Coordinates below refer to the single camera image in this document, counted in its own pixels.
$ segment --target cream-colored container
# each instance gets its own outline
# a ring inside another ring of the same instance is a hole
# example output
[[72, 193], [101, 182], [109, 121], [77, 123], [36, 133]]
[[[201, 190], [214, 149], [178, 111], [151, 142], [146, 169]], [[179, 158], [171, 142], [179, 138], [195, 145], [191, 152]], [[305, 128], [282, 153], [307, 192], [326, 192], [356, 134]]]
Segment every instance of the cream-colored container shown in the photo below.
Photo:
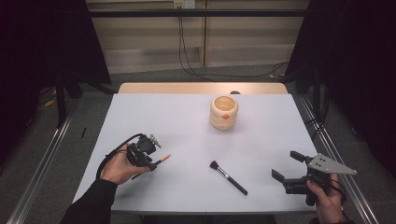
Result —
[[238, 109], [238, 103], [233, 97], [216, 97], [210, 104], [210, 123], [219, 130], [230, 130], [235, 125]]

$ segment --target black sleeve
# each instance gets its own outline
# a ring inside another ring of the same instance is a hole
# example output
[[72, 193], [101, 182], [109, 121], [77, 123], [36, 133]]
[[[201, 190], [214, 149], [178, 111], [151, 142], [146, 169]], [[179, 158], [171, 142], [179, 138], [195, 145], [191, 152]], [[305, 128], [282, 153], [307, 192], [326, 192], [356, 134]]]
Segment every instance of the black sleeve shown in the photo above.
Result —
[[[317, 217], [315, 217], [315, 218], [312, 218], [309, 221], [309, 224], [320, 224], [320, 222], [319, 222], [319, 219]], [[337, 222], [337, 223], [334, 223], [334, 224], [355, 224], [355, 222], [351, 221], [351, 220], [348, 220], [348, 221], [343, 221], [343, 222]]]
[[96, 179], [84, 195], [67, 208], [61, 224], [110, 223], [117, 186], [113, 182]]

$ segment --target person's hand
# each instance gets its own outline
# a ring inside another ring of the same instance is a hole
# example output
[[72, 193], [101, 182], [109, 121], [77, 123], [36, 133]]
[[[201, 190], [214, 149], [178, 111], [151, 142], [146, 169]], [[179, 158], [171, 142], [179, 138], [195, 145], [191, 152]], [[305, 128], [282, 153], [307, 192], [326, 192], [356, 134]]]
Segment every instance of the person's hand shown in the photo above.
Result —
[[103, 168], [101, 179], [105, 179], [118, 185], [125, 183], [133, 175], [143, 174], [149, 171], [148, 167], [136, 167], [126, 158], [127, 145], [121, 147], [116, 155], [110, 159]]
[[[338, 181], [336, 174], [331, 174], [332, 180]], [[332, 181], [334, 187], [340, 188], [337, 182]], [[311, 191], [318, 196], [316, 202], [317, 214], [320, 223], [337, 223], [344, 220], [343, 213], [341, 211], [341, 194], [335, 189], [330, 189], [329, 194], [323, 191], [323, 189], [312, 181], [307, 181], [306, 185]]]

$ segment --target table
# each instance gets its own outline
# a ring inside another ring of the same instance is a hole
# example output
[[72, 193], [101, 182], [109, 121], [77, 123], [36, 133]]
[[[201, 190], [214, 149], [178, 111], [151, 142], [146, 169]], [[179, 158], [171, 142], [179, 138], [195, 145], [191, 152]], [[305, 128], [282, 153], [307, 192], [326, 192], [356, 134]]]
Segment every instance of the table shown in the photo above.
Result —
[[[233, 95], [240, 105], [237, 122], [233, 129], [222, 132], [210, 125], [209, 104], [214, 97], [230, 91], [244, 94]], [[295, 103], [282, 84], [128, 83], [120, 87], [120, 92], [125, 93], [113, 97], [75, 200], [89, 187], [100, 161], [111, 148], [133, 134], [154, 133], [163, 148], [150, 157], [156, 161], [166, 154], [172, 156], [154, 172], [119, 186], [114, 211], [314, 211], [304, 204], [304, 195], [287, 195], [271, 177], [272, 168], [286, 178], [305, 174], [306, 167], [289, 157], [291, 150], [309, 156], [317, 154]], [[248, 191], [247, 196], [209, 167], [213, 160]]]

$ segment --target black horizontal bar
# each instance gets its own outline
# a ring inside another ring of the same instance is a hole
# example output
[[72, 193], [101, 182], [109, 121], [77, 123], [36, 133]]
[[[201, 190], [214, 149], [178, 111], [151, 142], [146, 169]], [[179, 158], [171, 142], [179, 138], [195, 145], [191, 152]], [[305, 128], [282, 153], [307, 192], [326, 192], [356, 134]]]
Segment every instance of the black horizontal bar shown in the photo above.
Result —
[[107, 10], [91, 9], [93, 18], [128, 17], [305, 17], [304, 9], [148, 9], [148, 10]]

